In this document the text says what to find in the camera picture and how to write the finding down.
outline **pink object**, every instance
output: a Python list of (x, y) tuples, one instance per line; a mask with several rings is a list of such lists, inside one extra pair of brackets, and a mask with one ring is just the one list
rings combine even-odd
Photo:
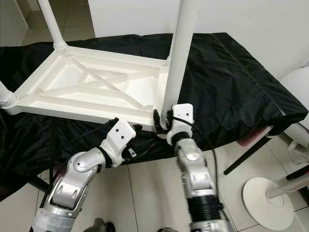
[(249, 134), (242, 139), (237, 140), (237, 143), (241, 146), (248, 146), (252, 143), (260, 134), (262, 134), (268, 127), (263, 128), (253, 128)]

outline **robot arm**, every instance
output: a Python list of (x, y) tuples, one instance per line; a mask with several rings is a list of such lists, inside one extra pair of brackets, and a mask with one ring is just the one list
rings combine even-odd
[(32, 228), (34, 232), (69, 232), (82, 209), (88, 185), (99, 167), (117, 167), (127, 143), (136, 136), (125, 121), (118, 120), (101, 145), (71, 157), (65, 175), (55, 184), (44, 207), (39, 209)]
[[(172, 106), (174, 118), (193, 123), (190, 104)], [(192, 223), (191, 232), (231, 232), (229, 221), (223, 217), (223, 205), (219, 202), (216, 185), (212, 179), (204, 155), (191, 139), (191, 126), (175, 119), (169, 122), (167, 142), (174, 147)]]

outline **tiled floor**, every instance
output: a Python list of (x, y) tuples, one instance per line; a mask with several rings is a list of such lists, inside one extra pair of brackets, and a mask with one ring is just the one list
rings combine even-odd
[[(87, 0), (50, 0), (50, 4), (65, 41), (95, 37)], [(32, 11), (27, 22), (30, 29), (21, 45), (52, 41), (41, 11)]]
[[(228, 176), (224, 176), (222, 171), (245, 148), (231, 143), (216, 149), (220, 196), (235, 231), (270, 232), (247, 213), (241, 200), (241, 190), (252, 177), (260, 176), (282, 182), (288, 173), (301, 167), (286, 158), (287, 142), (286, 136), (274, 138)], [(206, 152), (205, 158), (213, 173), (211, 153)], [(41, 178), (48, 181), (47, 172), (43, 172)], [(284, 232), (309, 232), (309, 207), (298, 192), (289, 196), (294, 205), (295, 217), (292, 225)], [(0, 231), (27, 231), (41, 199), (42, 192), (26, 185), (1, 202)], [(176, 159), (102, 171), (91, 183), (89, 195), (72, 231), (83, 231), (96, 217), (113, 221), (117, 231), (156, 232), (166, 226), (179, 232), (189, 231), (189, 215)]]

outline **white pedestal base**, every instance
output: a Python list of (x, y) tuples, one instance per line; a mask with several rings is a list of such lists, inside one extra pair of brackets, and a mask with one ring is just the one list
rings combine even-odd
[(274, 231), (288, 228), (294, 217), (294, 209), (287, 194), (268, 199), (266, 193), (278, 185), (265, 178), (252, 178), (242, 190), (243, 203), (255, 221)]

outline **white pole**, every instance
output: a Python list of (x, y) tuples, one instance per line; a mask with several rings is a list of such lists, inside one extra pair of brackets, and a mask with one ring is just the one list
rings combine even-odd
[(309, 173), (294, 179), (292, 181), (289, 181), (288, 183), (278, 186), (276, 188), (272, 188), (266, 193), (266, 197), (269, 199), (278, 197), (280, 195), (283, 195), (285, 193), (294, 192), (296, 190), (299, 190), (305, 186), (309, 185)]
[(55, 16), (53, 14), (53, 10), (50, 7), (48, 0), (38, 0), (43, 16), (45, 18), (45, 21), (47, 23), (48, 29), (50, 34), (52, 35), (53, 41), (54, 41), (54, 49), (66, 49), (67, 44), (64, 42), (61, 32), (59, 30), (57, 21), (55, 19)]
[(167, 110), (177, 104), (179, 98), (200, 3), (201, 0), (181, 0), (180, 2), (177, 26), (169, 55), (169, 76), (161, 112), (162, 125), (166, 123)]
[(16, 102), (18, 98), (9, 91), (5, 85), (0, 81), (0, 108), (10, 108)]

